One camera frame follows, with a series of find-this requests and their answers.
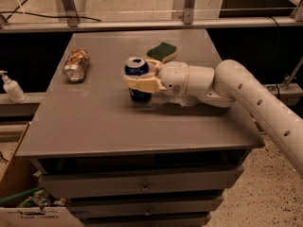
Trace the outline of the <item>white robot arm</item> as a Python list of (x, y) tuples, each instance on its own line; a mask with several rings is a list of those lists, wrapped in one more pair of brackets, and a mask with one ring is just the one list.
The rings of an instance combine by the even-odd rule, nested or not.
[(168, 96), (192, 96), (215, 107), (228, 108), (239, 102), (294, 169), (303, 175), (303, 120), (270, 93), (240, 63), (221, 61), (216, 68), (181, 61), (130, 58), (123, 80), (131, 91)]

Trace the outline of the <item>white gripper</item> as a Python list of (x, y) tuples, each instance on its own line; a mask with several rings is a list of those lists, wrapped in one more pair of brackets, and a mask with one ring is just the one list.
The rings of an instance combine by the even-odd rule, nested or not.
[(163, 91), (168, 96), (182, 96), (186, 93), (188, 69), (185, 62), (171, 61), (163, 65), (161, 61), (146, 59), (149, 72), (159, 78), (140, 76), (124, 76), (123, 81), (130, 89), (144, 93), (157, 93)]

